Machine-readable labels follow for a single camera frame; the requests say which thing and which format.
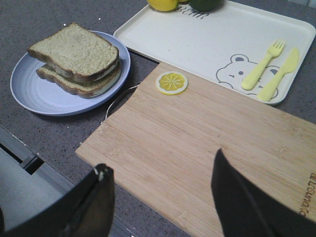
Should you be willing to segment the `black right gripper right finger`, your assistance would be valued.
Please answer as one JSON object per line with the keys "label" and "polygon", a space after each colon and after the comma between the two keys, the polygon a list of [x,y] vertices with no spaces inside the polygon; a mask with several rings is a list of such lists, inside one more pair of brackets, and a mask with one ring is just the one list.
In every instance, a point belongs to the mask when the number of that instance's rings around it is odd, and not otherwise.
{"label": "black right gripper right finger", "polygon": [[211,190],[226,237],[314,237],[315,222],[286,207],[239,173],[218,150]]}

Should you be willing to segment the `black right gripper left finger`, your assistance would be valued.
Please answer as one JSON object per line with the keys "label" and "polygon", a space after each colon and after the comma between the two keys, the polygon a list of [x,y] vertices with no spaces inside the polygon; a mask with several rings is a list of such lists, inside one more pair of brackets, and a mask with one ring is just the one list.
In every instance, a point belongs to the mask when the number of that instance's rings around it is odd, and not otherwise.
{"label": "black right gripper left finger", "polygon": [[53,205],[2,237],[107,237],[115,210],[114,171],[99,164]]}

